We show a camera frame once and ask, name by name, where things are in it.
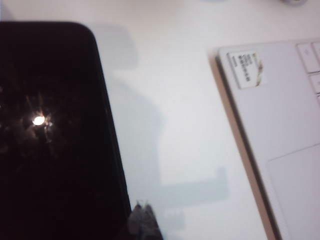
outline white desk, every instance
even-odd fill
[[[320,36],[320,1],[2,0],[2,19],[76,21],[100,50],[131,205],[168,240],[266,234],[208,55]]]

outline label sticker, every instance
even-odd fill
[[[227,54],[240,89],[266,84],[264,66],[256,51],[239,51]]]

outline laptop keyboard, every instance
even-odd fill
[[[320,101],[320,42],[301,43],[297,48],[313,90]]]

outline keyboard key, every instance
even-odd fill
[[[300,56],[302,58],[305,70],[308,73],[320,71],[320,65],[310,43],[302,43],[297,45]]]
[[[312,46],[316,56],[318,57],[318,60],[320,61],[320,42],[314,42],[312,43]]]
[[[315,93],[316,94],[320,93],[320,75],[312,75],[309,78]]]

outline phone screen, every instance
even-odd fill
[[[113,239],[129,213],[91,32],[0,23],[0,239]]]

